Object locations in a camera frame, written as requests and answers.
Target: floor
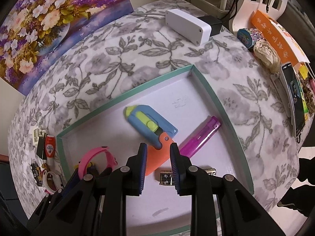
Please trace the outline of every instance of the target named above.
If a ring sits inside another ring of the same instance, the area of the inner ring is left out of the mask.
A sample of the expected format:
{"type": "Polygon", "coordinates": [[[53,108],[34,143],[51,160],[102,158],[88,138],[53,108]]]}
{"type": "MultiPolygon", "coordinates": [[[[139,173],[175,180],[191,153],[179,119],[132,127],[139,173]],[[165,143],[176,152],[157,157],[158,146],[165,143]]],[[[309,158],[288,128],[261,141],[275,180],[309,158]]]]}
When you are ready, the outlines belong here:
{"type": "MultiPolygon", "coordinates": [[[[315,147],[302,147],[299,152],[300,158],[311,159],[315,156],[315,147]]],[[[303,184],[311,185],[307,180],[304,182],[300,182],[296,180],[292,188],[297,188],[303,184]]],[[[271,217],[277,222],[277,224],[284,231],[286,236],[294,236],[303,223],[306,221],[306,217],[300,214],[296,210],[291,210],[285,207],[277,207],[275,206],[269,213],[271,217]]]]}

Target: floral tablecloth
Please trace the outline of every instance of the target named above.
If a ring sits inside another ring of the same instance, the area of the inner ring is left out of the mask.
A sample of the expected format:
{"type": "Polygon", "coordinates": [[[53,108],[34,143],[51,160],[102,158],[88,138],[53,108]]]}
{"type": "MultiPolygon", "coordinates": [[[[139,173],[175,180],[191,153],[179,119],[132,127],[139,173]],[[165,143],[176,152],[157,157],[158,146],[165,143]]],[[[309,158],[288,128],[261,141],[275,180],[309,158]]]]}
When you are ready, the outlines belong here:
{"type": "MultiPolygon", "coordinates": [[[[28,217],[44,197],[29,169],[32,162],[41,164],[32,144],[33,126],[57,135],[121,93],[189,64],[203,73],[226,109],[243,146],[259,203],[269,211],[294,182],[300,146],[291,136],[269,75],[224,27],[206,44],[194,46],[166,26],[165,11],[172,8],[205,15],[184,0],[139,7],[135,15],[124,16],[78,42],[20,104],[8,144],[13,180],[28,217]]],[[[58,155],[55,163],[61,173],[58,155]]]]}

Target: purple lighter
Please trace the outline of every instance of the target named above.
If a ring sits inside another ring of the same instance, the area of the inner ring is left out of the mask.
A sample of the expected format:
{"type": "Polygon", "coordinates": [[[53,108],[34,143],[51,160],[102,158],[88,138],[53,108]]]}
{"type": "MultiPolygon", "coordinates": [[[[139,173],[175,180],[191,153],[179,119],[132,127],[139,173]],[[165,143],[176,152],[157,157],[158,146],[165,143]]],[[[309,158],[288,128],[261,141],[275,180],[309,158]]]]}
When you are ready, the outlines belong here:
{"type": "Polygon", "coordinates": [[[219,120],[212,116],[206,125],[180,149],[180,154],[191,158],[217,132],[220,126],[219,120]]]}

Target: flower painting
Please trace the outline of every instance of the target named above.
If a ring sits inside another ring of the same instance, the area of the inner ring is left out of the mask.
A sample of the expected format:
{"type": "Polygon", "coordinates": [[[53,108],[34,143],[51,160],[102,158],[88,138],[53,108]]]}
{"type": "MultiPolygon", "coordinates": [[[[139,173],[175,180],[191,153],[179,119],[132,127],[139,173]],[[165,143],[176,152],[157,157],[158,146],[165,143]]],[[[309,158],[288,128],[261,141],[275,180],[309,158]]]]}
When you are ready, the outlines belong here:
{"type": "Polygon", "coordinates": [[[129,0],[18,0],[0,27],[0,76],[27,95],[78,41],[133,11],[129,0]]]}

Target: metal rivet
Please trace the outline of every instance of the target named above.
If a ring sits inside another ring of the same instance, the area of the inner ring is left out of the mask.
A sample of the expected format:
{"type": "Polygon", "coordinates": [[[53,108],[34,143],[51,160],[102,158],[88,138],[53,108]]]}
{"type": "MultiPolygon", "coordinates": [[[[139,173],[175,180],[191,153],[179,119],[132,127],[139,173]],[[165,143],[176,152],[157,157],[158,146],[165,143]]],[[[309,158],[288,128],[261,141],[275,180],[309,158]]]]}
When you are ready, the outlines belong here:
{"type": "Polygon", "coordinates": [[[198,170],[198,168],[197,168],[196,166],[190,166],[190,167],[188,168],[188,170],[189,170],[190,172],[196,172],[196,171],[198,170]]]}
{"type": "Polygon", "coordinates": [[[232,182],[234,180],[234,177],[230,174],[225,175],[225,180],[232,182]]]}
{"type": "Polygon", "coordinates": [[[86,174],[83,177],[84,181],[91,181],[92,179],[93,179],[93,175],[91,175],[91,174],[86,174]]]}
{"type": "Polygon", "coordinates": [[[123,166],[120,168],[121,172],[128,172],[130,170],[130,168],[128,166],[123,166]]]}

